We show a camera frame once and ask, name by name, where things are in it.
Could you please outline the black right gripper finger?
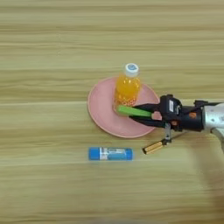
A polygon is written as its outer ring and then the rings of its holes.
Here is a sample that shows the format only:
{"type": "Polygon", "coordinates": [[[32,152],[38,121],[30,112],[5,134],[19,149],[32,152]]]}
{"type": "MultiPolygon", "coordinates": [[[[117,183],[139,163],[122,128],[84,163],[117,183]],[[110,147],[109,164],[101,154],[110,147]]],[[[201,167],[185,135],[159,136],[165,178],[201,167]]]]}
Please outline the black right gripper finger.
{"type": "Polygon", "coordinates": [[[158,104],[151,104],[151,103],[145,103],[141,105],[136,105],[135,109],[141,109],[144,111],[149,111],[151,113],[154,113],[156,111],[159,111],[159,105],[158,104]]]}
{"type": "Polygon", "coordinates": [[[132,116],[131,119],[145,126],[151,126],[156,128],[165,127],[165,122],[159,121],[159,120],[153,120],[150,117],[146,117],[146,116],[132,116]]]}

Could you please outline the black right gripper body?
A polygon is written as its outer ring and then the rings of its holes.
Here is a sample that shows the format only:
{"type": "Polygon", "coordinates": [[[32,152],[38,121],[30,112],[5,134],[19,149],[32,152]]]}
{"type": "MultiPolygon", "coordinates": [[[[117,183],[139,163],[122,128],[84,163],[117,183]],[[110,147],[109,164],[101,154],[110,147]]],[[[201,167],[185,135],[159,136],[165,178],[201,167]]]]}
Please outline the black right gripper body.
{"type": "Polygon", "coordinates": [[[204,128],[200,108],[181,105],[159,105],[158,112],[161,114],[164,122],[165,137],[162,140],[163,144],[168,144],[172,141],[172,130],[177,132],[183,130],[201,132],[204,128]]]}

